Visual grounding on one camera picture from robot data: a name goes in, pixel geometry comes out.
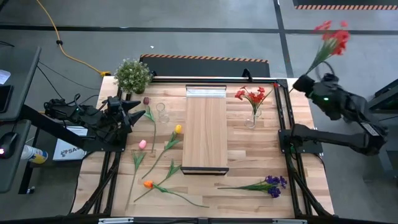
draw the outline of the computer mouse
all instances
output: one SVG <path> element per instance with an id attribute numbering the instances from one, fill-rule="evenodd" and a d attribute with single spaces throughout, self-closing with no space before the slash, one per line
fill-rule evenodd
<path id="1" fill-rule="evenodd" d="M 9 132 L 0 138 L 0 159 L 8 159 L 15 152 L 18 134 Z"/>

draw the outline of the plant pot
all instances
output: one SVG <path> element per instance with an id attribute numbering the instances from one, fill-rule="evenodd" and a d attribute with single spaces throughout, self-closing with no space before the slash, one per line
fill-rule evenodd
<path id="1" fill-rule="evenodd" d="M 260 118 L 260 116 L 261 110 L 257 110 L 256 114 L 254 114 L 254 112 L 252 111 L 250 117 L 248 117 L 244 122 L 244 125 L 250 129 L 255 128 L 257 120 Z"/>
<path id="2" fill-rule="evenodd" d="M 145 91 L 145 87 L 142 88 L 142 89 L 135 90 L 134 93 L 135 93 L 135 94 L 143 94 L 144 91 Z"/>

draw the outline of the purple flower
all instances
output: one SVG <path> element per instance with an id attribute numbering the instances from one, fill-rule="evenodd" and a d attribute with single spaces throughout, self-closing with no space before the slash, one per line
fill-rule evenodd
<path id="1" fill-rule="evenodd" d="M 280 183 L 280 180 L 278 177 L 272 177 L 271 175 L 267 176 L 265 181 L 268 184 L 272 184 L 272 185 L 278 185 Z"/>
<path id="2" fill-rule="evenodd" d="M 276 186 L 273 186 L 268 189 L 268 193 L 271 195 L 272 198 L 277 198 L 280 195 L 280 190 Z"/>
<path id="3" fill-rule="evenodd" d="M 284 179 L 284 177 L 280 177 L 280 185 L 284 188 L 284 189 L 286 189 L 286 184 L 287 184 L 287 181 Z"/>

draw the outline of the clear glass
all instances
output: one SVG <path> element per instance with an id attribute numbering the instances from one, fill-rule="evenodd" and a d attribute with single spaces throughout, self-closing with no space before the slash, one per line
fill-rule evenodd
<path id="1" fill-rule="evenodd" d="M 161 123 L 169 122 L 169 120 L 170 120 L 169 114 L 166 111 L 166 105 L 164 105 L 164 103 L 156 104 L 156 110 L 159 115 L 159 122 L 161 122 Z"/>
<path id="2" fill-rule="evenodd" d="M 248 128 L 255 128 L 257 120 L 260 118 L 260 116 L 261 116 L 260 109 L 257 110 L 256 114 L 254 114 L 254 112 L 252 111 L 250 117 L 248 117 L 244 122 L 244 125 Z"/>

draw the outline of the hazard stripe tape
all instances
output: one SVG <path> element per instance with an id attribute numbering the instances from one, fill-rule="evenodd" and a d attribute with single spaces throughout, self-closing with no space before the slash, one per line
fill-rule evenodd
<path id="1" fill-rule="evenodd" d="M 192 56 L 192 55 L 164 55 L 164 54 L 142 54 L 140 59 L 144 57 L 150 58 L 184 58 L 184 59 L 199 59 L 199 60 L 228 60 L 239 62 L 261 62 L 268 63 L 268 60 L 256 58 L 229 58 L 229 57 L 211 57 L 211 56 Z"/>
<path id="2" fill-rule="evenodd" d="M 369 5 L 298 5 L 294 6 L 295 9 L 306 9 L 306 10 L 397 10 L 398 5 L 382 5 L 382 6 L 369 6 Z"/>

